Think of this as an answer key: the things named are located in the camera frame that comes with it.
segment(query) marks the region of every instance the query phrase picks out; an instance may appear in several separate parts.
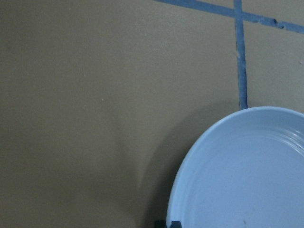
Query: plate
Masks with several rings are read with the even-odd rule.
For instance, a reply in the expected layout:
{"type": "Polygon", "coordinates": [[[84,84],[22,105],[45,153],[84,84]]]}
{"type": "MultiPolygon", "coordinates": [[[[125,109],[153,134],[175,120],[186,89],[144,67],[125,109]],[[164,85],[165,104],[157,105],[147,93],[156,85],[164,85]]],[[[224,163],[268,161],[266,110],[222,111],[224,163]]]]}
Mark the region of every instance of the plate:
{"type": "Polygon", "coordinates": [[[167,227],[303,228],[304,115],[233,113],[192,146],[175,178],[167,227]]]}

